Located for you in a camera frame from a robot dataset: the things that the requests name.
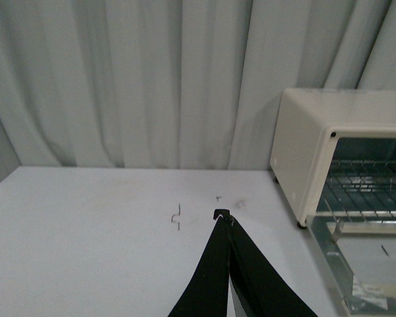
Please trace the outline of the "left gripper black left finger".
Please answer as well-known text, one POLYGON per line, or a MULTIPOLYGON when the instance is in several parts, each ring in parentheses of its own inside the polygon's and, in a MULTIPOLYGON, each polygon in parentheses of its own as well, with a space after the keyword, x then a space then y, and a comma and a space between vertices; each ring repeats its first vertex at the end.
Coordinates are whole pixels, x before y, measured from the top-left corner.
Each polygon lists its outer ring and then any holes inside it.
POLYGON ((197 267, 170 316, 226 316, 230 241, 225 220, 218 218, 197 267))

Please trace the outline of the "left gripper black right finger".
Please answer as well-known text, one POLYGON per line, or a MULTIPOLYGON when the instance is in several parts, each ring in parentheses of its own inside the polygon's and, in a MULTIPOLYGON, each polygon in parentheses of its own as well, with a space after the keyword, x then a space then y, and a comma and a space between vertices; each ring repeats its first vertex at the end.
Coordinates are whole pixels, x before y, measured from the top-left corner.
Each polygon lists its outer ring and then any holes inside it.
POLYGON ((288 286, 249 234, 227 209, 217 209, 228 226, 231 245, 230 276, 248 316, 315 316, 288 286))

